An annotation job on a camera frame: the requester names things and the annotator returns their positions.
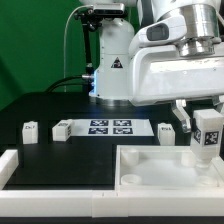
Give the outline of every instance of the black tabletop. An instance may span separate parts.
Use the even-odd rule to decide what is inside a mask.
[[[211,108],[210,101],[188,103],[186,110]],[[156,136],[71,137],[52,141],[52,127],[63,119],[149,119],[154,133],[158,123],[171,123],[176,145],[189,145],[170,105],[147,107],[106,107],[91,104],[83,93],[30,93],[0,112],[0,153],[18,149],[20,165],[4,190],[112,190],[117,145],[157,145]],[[24,122],[37,121],[39,143],[22,144]],[[0,223],[221,223],[222,218],[141,217],[141,218],[1,218]]]

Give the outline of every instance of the black cable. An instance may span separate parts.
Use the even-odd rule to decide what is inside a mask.
[[[66,82],[66,81],[70,81],[70,80],[74,80],[74,79],[82,79],[82,76],[69,76],[69,77],[66,77],[66,78],[64,78],[64,79],[60,79],[60,80],[54,82],[51,86],[49,86],[49,87],[45,90],[45,92],[50,92],[50,90],[51,90],[52,88],[54,88],[55,86],[57,86],[57,85],[60,84],[60,83],[63,83],[63,82]]]
[[[82,86],[82,85],[86,85],[86,84],[83,84],[83,83],[63,83],[63,84],[58,84],[56,86],[54,86],[53,88],[51,88],[51,90],[49,90],[48,92],[53,92],[53,90],[59,88],[59,87],[62,87],[62,86]]]

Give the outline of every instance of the white block with black label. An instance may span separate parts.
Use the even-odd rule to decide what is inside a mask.
[[[52,129],[53,131],[53,141],[65,142],[72,134],[73,120],[61,120]]]
[[[198,167],[208,167],[218,157],[222,140],[224,117],[214,109],[194,111],[195,127],[190,148]]]
[[[37,144],[38,123],[33,121],[24,123],[22,135],[23,135],[23,144]]]
[[[158,139],[160,145],[173,146],[175,145],[175,131],[171,124],[158,124]]]

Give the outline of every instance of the white plastic part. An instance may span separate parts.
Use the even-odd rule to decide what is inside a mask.
[[[220,153],[224,117],[214,109],[194,111],[196,130],[191,136],[191,150],[199,167],[207,167]]]
[[[175,131],[171,124],[158,124],[158,139],[160,145],[175,145]]]
[[[38,123],[33,121],[24,123],[22,135],[23,135],[23,144],[37,144]]]
[[[214,177],[199,176],[196,181],[197,187],[218,187],[218,181]]]
[[[0,157],[0,190],[5,187],[18,165],[19,159],[17,150],[6,150]]]
[[[92,217],[128,217],[128,197],[116,191],[94,191]]]
[[[127,174],[121,177],[121,185],[141,185],[142,178],[138,175]]]
[[[209,58],[185,60],[174,45],[141,49],[129,68],[130,102],[143,106],[223,95],[224,43],[214,45],[214,49]]]
[[[180,8],[187,5],[205,4],[214,7],[217,11],[220,9],[221,0],[152,0],[152,8],[154,21],[158,21],[160,17],[173,9]]]
[[[165,40],[158,40],[158,41],[150,41],[147,37],[148,29],[153,27],[159,26],[160,24],[165,24],[169,29],[168,38]],[[187,33],[187,27],[185,19],[182,15],[173,16],[158,23],[155,23],[151,26],[147,26],[141,29],[132,40],[130,47],[129,47],[129,55],[133,57],[136,52],[145,47],[152,47],[152,46],[161,46],[167,43],[172,43],[177,40],[183,38]]]
[[[0,217],[91,217],[92,191],[0,191]]]
[[[127,167],[122,148],[133,146],[118,146],[114,191],[0,191],[0,217],[223,216],[220,157],[199,169],[181,165],[189,147],[134,146],[140,163]],[[142,184],[121,185],[127,173],[141,176]]]
[[[192,151],[183,152],[181,155],[181,165],[185,167],[195,167],[196,157]]]
[[[68,138],[72,135],[72,128],[74,125],[73,120],[61,120],[52,129],[53,141],[63,141],[66,142]]]
[[[121,162],[126,166],[137,166],[139,162],[139,151],[135,148],[123,149],[121,151]]]

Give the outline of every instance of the green wall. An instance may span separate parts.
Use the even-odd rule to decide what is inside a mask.
[[[22,94],[44,91],[63,78],[65,24],[80,5],[78,0],[0,0],[0,110]],[[137,21],[136,11],[132,21]],[[96,33],[91,43],[96,66]],[[85,72],[80,21],[69,26],[68,46],[67,76],[80,75]]]

